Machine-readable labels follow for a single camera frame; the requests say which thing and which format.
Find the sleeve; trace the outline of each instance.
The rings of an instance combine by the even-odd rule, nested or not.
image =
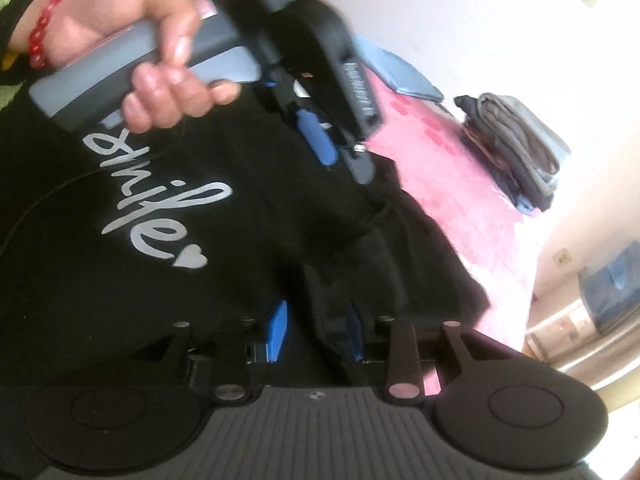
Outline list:
[[[29,73],[25,56],[7,50],[15,26],[33,0],[0,0],[0,110],[17,94]]]

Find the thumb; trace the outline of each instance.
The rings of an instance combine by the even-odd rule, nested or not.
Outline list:
[[[191,57],[200,15],[193,0],[145,0],[145,14],[160,23],[162,60],[177,66]]]

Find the finger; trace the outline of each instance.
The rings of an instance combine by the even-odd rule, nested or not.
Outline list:
[[[238,99],[241,89],[238,83],[219,81],[211,86],[209,92],[215,104],[228,105]]]
[[[151,117],[146,113],[145,107],[135,92],[127,94],[122,101],[122,115],[127,128],[134,134],[146,132],[153,126]]]
[[[175,126],[182,114],[158,67],[143,63],[133,71],[133,88],[155,126]]]
[[[202,117],[211,110],[213,99],[209,88],[191,70],[177,66],[159,66],[171,87],[174,99],[183,114]]]
[[[160,22],[162,60],[184,65],[191,56],[200,15],[193,0],[145,0],[145,15]]]

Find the stack of folded clothes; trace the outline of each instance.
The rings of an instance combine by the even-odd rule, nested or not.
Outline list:
[[[454,99],[466,114],[464,144],[519,211],[546,211],[571,149],[515,97]]]

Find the black sleeve cuff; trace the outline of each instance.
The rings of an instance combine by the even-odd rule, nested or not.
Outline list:
[[[11,0],[4,9],[0,10],[0,59],[7,50],[16,25],[32,1]],[[27,57],[20,56],[9,70],[0,70],[0,85],[20,84],[28,78],[30,71]]]

